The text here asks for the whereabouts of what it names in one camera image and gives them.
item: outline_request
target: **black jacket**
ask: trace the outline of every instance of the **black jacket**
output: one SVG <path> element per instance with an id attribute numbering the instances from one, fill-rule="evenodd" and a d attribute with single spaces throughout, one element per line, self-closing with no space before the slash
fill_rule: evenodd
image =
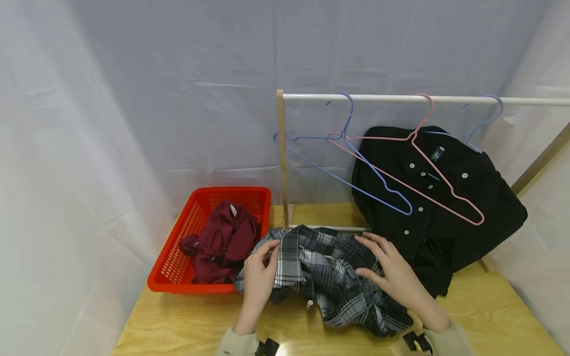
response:
<path id="1" fill-rule="evenodd" d="M 445 132 L 428 126 L 418 132 L 416 145 L 430 158 L 454 187 L 455 193 L 471 200 L 485 215 L 474 226 L 445 209 L 385 177 L 391 189 L 400 191 L 412 204 L 405 216 L 366 195 L 352 190 L 354 200 L 372 231 L 392 241 L 410 262 L 432 295 L 447 293 L 451 274 L 490 252 L 518 230 L 527 211 L 495 170 L 486 153 L 477 153 L 455 138 L 429 134 Z M 406 137 L 411 130 L 378 126 L 365 136 Z M 455 199 L 443 180 L 410 141 L 363 140 L 360 153 L 366 159 L 406 184 L 478 222 L 479 215 L 467 203 Z M 352 183 L 372 195 L 407 210 L 400 197 L 391 194 L 372 169 L 356 160 Z"/>

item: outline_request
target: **wrist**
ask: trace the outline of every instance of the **wrist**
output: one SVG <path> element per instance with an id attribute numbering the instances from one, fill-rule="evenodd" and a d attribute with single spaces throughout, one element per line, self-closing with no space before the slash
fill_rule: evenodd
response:
<path id="1" fill-rule="evenodd" d="M 436 333 L 444 332 L 451 325 L 447 310 L 431 296 L 414 310 L 414 313 L 420 318 L 426 329 Z"/>
<path id="2" fill-rule="evenodd" d="M 244 303 L 235 321 L 233 331 L 238 335 L 253 334 L 262 310 L 263 308 L 257 308 Z"/>

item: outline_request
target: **hand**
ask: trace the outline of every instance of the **hand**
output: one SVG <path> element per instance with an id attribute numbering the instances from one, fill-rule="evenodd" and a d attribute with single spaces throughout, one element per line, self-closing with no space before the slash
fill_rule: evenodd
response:
<path id="1" fill-rule="evenodd" d="M 271 295 L 279 259 L 279 242 L 264 243 L 243 264 L 243 305 L 234 325 L 234 332 L 238 335 L 253 334 Z"/>
<path id="2" fill-rule="evenodd" d="M 368 268 L 357 268 L 356 274 L 370 279 L 398 303 L 412 310 L 428 329 L 435 332 L 447 329 L 451 323 L 447 311 L 427 292 L 394 244 L 369 232 L 363 235 L 355 238 L 378 258 L 385 277 Z"/>

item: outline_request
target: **wire hanger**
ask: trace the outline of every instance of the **wire hanger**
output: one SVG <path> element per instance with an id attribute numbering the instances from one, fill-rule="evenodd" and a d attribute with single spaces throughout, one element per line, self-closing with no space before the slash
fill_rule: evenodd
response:
<path id="1" fill-rule="evenodd" d="M 473 151 L 476 151 L 477 153 L 483 153 L 480 149 L 478 149 L 477 147 L 475 147 L 474 145 L 472 145 L 469 141 L 471 141 L 471 139 L 473 138 L 473 135 L 474 135 L 478 130 L 482 129 L 485 125 L 488 125 L 489 123 L 495 121 L 495 120 L 496 120 L 497 118 L 499 118 L 499 117 L 502 115 L 502 113 L 503 113 L 503 100 L 501 100 L 500 97 L 495 96 L 495 95 L 483 95 L 483 96 L 492 97 L 493 99 L 495 99 L 496 101 L 499 102 L 499 105 L 500 105 L 499 113 L 497 113 L 494 117 L 492 117 L 492 118 L 490 118 L 490 119 L 488 119 L 488 120 L 485 120 L 485 121 L 483 121 L 482 123 L 480 123 L 477 127 L 475 127 L 475 128 L 473 129 L 473 131 L 471 131 L 471 132 L 470 132 L 469 134 L 467 134 L 466 136 L 464 136 L 464 137 L 457 137 L 457 136 L 454 136 L 454 135 L 452 135 L 452 134 L 450 134 L 450 133 L 447 133 L 447 132 L 439 132 L 439 131 L 426 131 L 425 133 L 437 134 L 437 135 L 442 135 L 442 136 L 449 136 L 449 137 L 455 138 L 455 139 L 458 140 L 458 141 L 463 141 L 463 140 L 465 140 L 466 138 L 468 138 L 467 141 L 465 142 L 465 144 L 466 144 L 467 146 L 471 147 Z"/>
<path id="2" fill-rule="evenodd" d="M 410 201 L 407 200 L 407 199 L 402 195 L 402 193 L 400 193 L 399 191 L 390 189 L 390 188 L 388 187 L 388 184 L 386 183 L 386 180 L 384 179 L 384 177 L 382 177 L 378 171 L 375 171 L 375 170 L 373 169 L 373 165 L 372 165 L 370 162 L 368 162 L 368 160 L 367 160 L 364 156 L 362 156 L 362 154 L 360 154 L 360 152 L 359 152 L 356 148 L 354 148 L 349 142 L 346 141 L 346 131 L 347 131 L 348 125 L 350 124 L 350 121 L 351 121 L 351 119 L 352 119 L 352 114 L 353 114 L 353 112 L 354 112 L 354 106 L 355 106 L 355 105 L 354 105 L 354 102 L 352 101 L 352 98 L 351 98 L 351 96 L 350 96 L 349 94 L 347 94 L 347 93 L 341 93 L 341 94 L 344 95 L 344 96 L 346 96 L 346 97 L 348 98 L 348 100 L 350 100 L 350 102 L 351 102 L 351 111 L 350 111 L 350 114 L 348 115 L 348 118 L 347 118 L 346 123 L 344 124 L 343 131 L 340 132 L 340 133 L 336 133 L 337 137 L 330 137 L 330 136 L 298 136 L 298 137 L 293 138 L 293 137 L 289 136 L 288 134 L 286 134 L 287 138 L 288 138 L 289 140 L 291 140 L 291 141 L 297 141 L 297 140 L 299 140 L 299 139 L 314 139 L 314 140 L 329 140 L 329 141 L 336 141 L 336 140 L 340 140 L 340 139 L 344 140 L 344 142 L 356 152 L 357 157 L 358 157 L 359 159 L 361 159 L 363 162 L 365 162 L 368 166 L 370 166 L 370 168 L 371 168 L 371 169 L 376 173 L 376 175 L 382 180 L 382 183 L 384 184 L 384 188 L 385 188 L 388 192 L 393 193 L 393 194 L 396 194 L 396 195 L 398 195 L 400 198 L 402 198 L 402 200 L 403 200 L 403 201 L 406 203 L 406 205 L 408 206 L 408 211 L 404 211 L 404 210 L 402 210 L 402 209 L 400 209 L 400 208 L 397 208 L 397 207 L 391 205 L 391 204 L 388 203 L 388 202 L 385 202 L 384 200 L 382 200 L 382 199 L 380 199 L 380 198 L 378 198 L 378 197 L 375 197 L 374 195 L 372 195 L 372 194 L 370 194 L 370 193 L 368 193 L 368 192 L 362 190 L 361 188 L 359 188 L 359 187 L 357 187 L 357 186 L 355 186 L 355 185 L 353 185 L 353 184 L 347 182 L 346 180 L 344 180 L 344 179 L 340 178 L 339 176 L 337 176 L 337 175 L 335 175 L 335 174 L 329 172 L 329 171 L 326 170 L 325 168 L 322 168 L 322 167 L 319 166 L 318 164 L 316 164 L 316 163 L 310 161 L 308 158 L 303 157 L 303 156 L 300 155 L 299 153 L 297 153 L 297 152 L 295 152 L 295 151 L 293 151 L 293 150 L 291 150 L 291 149 L 289 149 L 289 148 L 287 148 L 287 147 L 286 147 L 286 150 L 289 151 L 290 153 L 294 154 L 295 156 L 299 157 L 300 159 L 304 160 L 304 161 L 307 162 L 308 164 L 310 164 L 310 165 L 312 165 L 312 166 L 318 168 L 319 170 L 321 170 L 321 171 L 327 173 L 328 175 L 330 175 L 330 176 L 332 176 L 332 177 L 338 179 L 338 180 L 341 181 L 342 183 L 345 183 L 346 185 L 348 185 L 348 186 L 350 186 L 350 187 L 356 189 L 357 191 L 359 191 L 359 192 L 365 194 L 366 196 L 368 196 L 368 197 L 370 197 L 370 198 L 372 198 L 372 199 L 378 201 L 379 203 L 384 204 L 384 205 L 386 205 L 387 207 L 392 208 L 392 209 L 394 209 L 394 210 L 396 210 L 396 211 L 398 211 L 398 212 L 400 212 L 400 213 L 402 213 L 402 214 L 404 214 L 404 215 L 406 215 L 406 216 L 410 216 L 410 215 L 412 214 L 412 212 L 413 212 L 413 207 L 412 207 L 412 204 L 410 203 Z M 277 135 L 278 135 L 277 133 L 275 133 L 275 134 L 273 135 L 273 140 L 274 140 L 277 144 L 279 144 L 279 141 L 277 140 Z"/>
<path id="3" fill-rule="evenodd" d="M 453 186 L 451 185 L 451 183 L 447 180 L 447 178 L 445 178 L 445 176 L 439 171 L 439 169 L 437 169 L 437 167 L 435 166 L 435 164 L 432 163 L 432 161 L 422 152 L 422 150 L 420 150 L 420 148 L 416 145 L 416 137 L 417 137 L 417 133 L 420 130 L 420 128 L 425 124 L 425 122 L 431 117 L 431 115 L 433 114 L 433 110 L 434 110 L 434 103 L 433 100 L 431 99 L 431 97 L 427 94 L 423 94 L 423 93 L 419 93 L 417 95 L 421 95 L 423 97 L 425 97 L 426 99 L 429 100 L 430 102 L 430 110 L 429 113 L 427 114 L 427 116 L 422 120 L 422 122 L 419 124 L 419 126 L 417 126 L 415 128 L 415 130 L 413 130 L 410 135 L 408 135 L 405 138 L 395 138 L 395 137 L 367 137 L 367 136 L 358 136 L 358 137 L 348 137 L 345 135 L 345 142 L 346 140 L 358 140 L 358 139 L 364 139 L 364 140 L 388 140 L 388 141 L 407 141 L 409 139 L 411 140 L 412 143 L 412 147 L 415 148 L 416 151 L 418 151 L 420 153 L 420 155 L 422 155 L 422 157 L 428 162 L 430 163 L 430 165 L 432 166 L 432 168 L 439 174 L 439 176 L 443 179 L 443 181 L 449 186 L 451 194 L 453 197 L 455 197 L 456 199 L 462 200 L 464 202 L 466 202 L 467 204 L 469 204 L 481 217 L 480 221 L 475 222 L 472 221 L 471 219 L 461 215 L 460 213 L 452 210 L 451 208 L 448 208 L 447 206 L 443 205 L 442 203 L 439 203 L 438 201 L 436 201 L 435 199 L 425 195 L 424 193 L 418 191 L 417 189 L 407 185 L 406 183 L 402 182 L 401 180 L 397 179 L 396 177 L 390 175 L 389 173 L 381 170 L 380 168 L 376 167 L 373 164 L 369 164 L 369 166 L 373 167 L 373 170 L 377 170 L 383 174 L 385 174 L 386 176 L 390 177 L 391 179 L 394 179 L 396 182 L 402 184 L 403 186 L 405 186 L 406 188 L 409 188 L 411 191 L 414 191 L 415 193 L 421 195 L 422 197 L 426 198 L 427 200 L 431 201 L 432 203 L 444 208 L 445 210 L 449 211 L 450 213 L 456 215 L 457 217 L 467 221 L 470 224 L 473 224 L 475 226 L 479 226 L 481 225 L 483 222 L 485 222 L 485 215 L 483 214 L 483 212 L 481 210 L 479 210 L 479 208 L 477 206 L 475 206 L 475 204 L 473 204 L 470 200 L 464 198 L 464 197 L 460 197 L 459 195 L 457 195 L 453 189 Z M 329 135 L 338 135 L 338 132 L 331 132 Z M 335 146 L 339 147 L 340 149 L 345 150 L 346 152 L 350 153 L 351 155 L 355 156 L 356 158 L 360 159 L 362 161 L 362 159 L 360 158 L 362 155 L 359 153 L 359 155 L 355 155 L 354 153 L 350 152 L 348 149 L 342 147 L 341 145 L 339 145 L 338 143 L 335 142 L 335 140 L 329 140 L 329 142 L 331 142 L 332 144 L 334 144 Z"/>

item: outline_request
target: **clothing label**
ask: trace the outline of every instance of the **clothing label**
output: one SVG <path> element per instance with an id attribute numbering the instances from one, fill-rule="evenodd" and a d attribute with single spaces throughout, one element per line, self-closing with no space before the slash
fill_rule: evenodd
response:
<path id="1" fill-rule="evenodd" d="M 238 216 L 238 211 L 235 209 L 233 204 L 230 204 L 231 213 L 234 214 L 234 217 Z"/>
<path id="2" fill-rule="evenodd" d="M 431 154 L 430 159 L 434 162 L 437 162 L 438 159 L 441 158 L 441 156 L 443 155 L 445 151 L 445 148 L 443 148 L 442 146 L 437 147 L 437 149 Z"/>

